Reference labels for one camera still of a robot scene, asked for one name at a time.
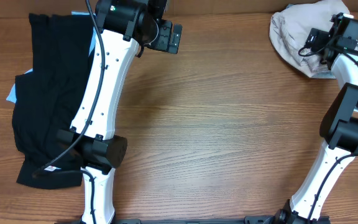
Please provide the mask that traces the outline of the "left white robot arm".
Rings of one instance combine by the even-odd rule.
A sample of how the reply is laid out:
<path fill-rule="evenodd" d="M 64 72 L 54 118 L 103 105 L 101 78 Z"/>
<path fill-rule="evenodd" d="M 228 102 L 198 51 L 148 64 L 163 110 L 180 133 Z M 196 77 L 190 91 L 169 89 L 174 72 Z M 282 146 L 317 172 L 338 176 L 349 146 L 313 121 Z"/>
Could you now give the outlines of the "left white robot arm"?
<path fill-rule="evenodd" d="M 167 0 L 98 1 L 92 17 L 94 57 L 80 108 L 58 139 L 79 155 L 85 184 L 80 223 L 114 223 L 114 173 L 127 139 L 115 134 L 116 113 L 127 72 L 145 48 L 177 54 L 182 26 L 164 20 Z"/>

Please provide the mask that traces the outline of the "beige shorts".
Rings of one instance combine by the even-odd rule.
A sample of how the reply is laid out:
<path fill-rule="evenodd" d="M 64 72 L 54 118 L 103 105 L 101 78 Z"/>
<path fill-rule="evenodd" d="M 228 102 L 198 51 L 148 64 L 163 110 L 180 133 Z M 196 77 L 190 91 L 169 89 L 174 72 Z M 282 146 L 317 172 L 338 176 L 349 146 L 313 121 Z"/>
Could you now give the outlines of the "beige shorts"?
<path fill-rule="evenodd" d="M 270 21 L 269 37 L 274 49 L 284 61 L 309 78 L 334 79 L 321 56 L 303 57 L 298 51 L 304 46 L 312 28 L 328 32 L 333 15 L 349 14 L 342 0 L 319 1 L 313 4 L 296 4 L 276 12 Z"/>

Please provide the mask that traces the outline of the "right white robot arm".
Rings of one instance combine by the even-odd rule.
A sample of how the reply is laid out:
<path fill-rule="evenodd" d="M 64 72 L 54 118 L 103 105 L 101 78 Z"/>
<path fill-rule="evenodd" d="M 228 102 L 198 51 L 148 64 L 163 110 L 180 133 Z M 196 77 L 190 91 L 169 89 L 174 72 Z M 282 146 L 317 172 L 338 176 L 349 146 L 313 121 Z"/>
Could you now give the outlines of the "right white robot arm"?
<path fill-rule="evenodd" d="M 329 223 L 321 210 L 345 168 L 358 157 L 358 20 L 339 13 L 330 31 L 311 29 L 304 47 L 320 54 L 341 91 L 321 122 L 318 155 L 297 192 L 266 223 Z"/>

